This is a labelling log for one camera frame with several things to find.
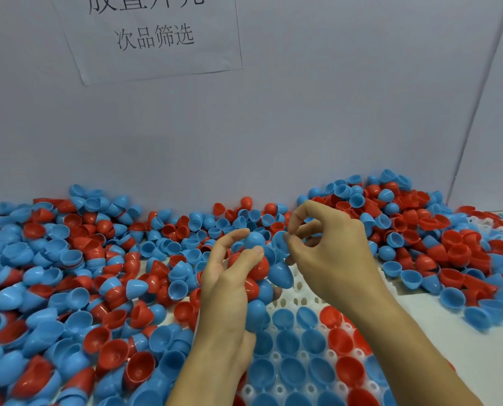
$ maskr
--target wall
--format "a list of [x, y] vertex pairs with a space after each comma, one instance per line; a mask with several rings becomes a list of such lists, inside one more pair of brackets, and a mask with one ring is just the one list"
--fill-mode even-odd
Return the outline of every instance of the wall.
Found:
[[292, 204], [385, 167], [448, 191], [503, 0], [236, 2], [243, 70], [86, 88], [51, 0], [0, 0], [0, 200]]
[[503, 211], [503, 34], [452, 190], [450, 204]]

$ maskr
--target hand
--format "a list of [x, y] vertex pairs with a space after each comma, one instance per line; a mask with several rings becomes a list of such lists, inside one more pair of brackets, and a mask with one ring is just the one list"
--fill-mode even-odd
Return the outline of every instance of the hand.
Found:
[[[230, 378], [236, 379], [234, 387], [248, 369], [255, 348], [255, 334], [245, 330], [248, 296], [244, 281], [249, 271], [264, 256], [262, 247], [241, 253], [238, 260], [227, 269], [225, 253], [236, 241], [248, 236], [247, 228], [235, 230], [217, 240], [210, 252], [208, 265], [201, 278], [201, 317], [195, 347], [208, 347], [227, 359]], [[274, 299], [281, 294], [274, 289]]]
[[[315, 220], [299, 227], [308, 217]], [[292, 213], [287, 231], [290, 252], [287, 264], [296, 263], [311, 290], [350, 318], [370, 300], [384, 296], [385, 292], [390, 295], [360, 220], [318, 202], [306, 201]], [[317, 233], [322, 236], [310, 238]]]

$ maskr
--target forearm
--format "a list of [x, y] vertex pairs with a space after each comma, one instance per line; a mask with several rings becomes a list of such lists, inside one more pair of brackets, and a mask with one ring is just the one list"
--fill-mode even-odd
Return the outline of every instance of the forearm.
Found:
[[166, 405], [232, 405], [240, 376], [233, 376], [230, 363], [223, 354], [194, 345]]
[[351, 319], [369, 343], [398, 406], [482, 406], [416, 321], [387, 291]]

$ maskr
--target white paper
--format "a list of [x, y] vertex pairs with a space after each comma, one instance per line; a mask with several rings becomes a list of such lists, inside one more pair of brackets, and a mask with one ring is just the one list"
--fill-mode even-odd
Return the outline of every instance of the white paper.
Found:
[[242, 68], [235, 0], [53, 2], [85, 85]]

